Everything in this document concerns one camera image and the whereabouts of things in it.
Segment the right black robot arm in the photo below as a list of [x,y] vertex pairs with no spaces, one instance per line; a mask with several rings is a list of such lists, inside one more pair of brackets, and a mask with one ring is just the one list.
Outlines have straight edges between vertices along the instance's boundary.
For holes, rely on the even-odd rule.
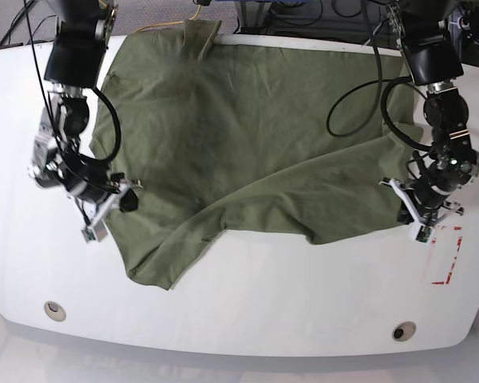
[[[46,71],[38,80],[53,88],[42,92],[45,106],[29,172],[40,188],[64,188],[81,214],[85,241],[100,242],[107,235],[104,219],[110,211],[137,209],[134,190],[141,185],[122,172],[109,171],[121,147],[121,123],[110,100],[97,88],[118,6],[113,1],[51,1],[49,7],[57,16],[56,35]],[[80,151],[90,117],[87,89],[105,106],[113,123],[113,148],[102,158]]]

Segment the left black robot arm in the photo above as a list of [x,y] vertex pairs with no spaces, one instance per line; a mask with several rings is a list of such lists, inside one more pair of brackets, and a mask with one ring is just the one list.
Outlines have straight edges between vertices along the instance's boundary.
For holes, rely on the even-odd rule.
[[[467,127],[469,108],[454,80],[463,76],[461,60],[447,29],[455,1],[392,1],[385,4],[396,43],[409,75],[379,77],[372,111],[380,111],[389,130],[414,152],[419,176],[403,183],[385,178],[402,201],[398,222],[410,226],[410,237],[428,243],[434,228],[453,213],[463,215],[459,203],[448,198],[479,176],[479,152],[471,145]],[[388,113],[388,97],[399,85],[426,87],[423,115],[432,128],[432,143],[420,144],[401,131]]]

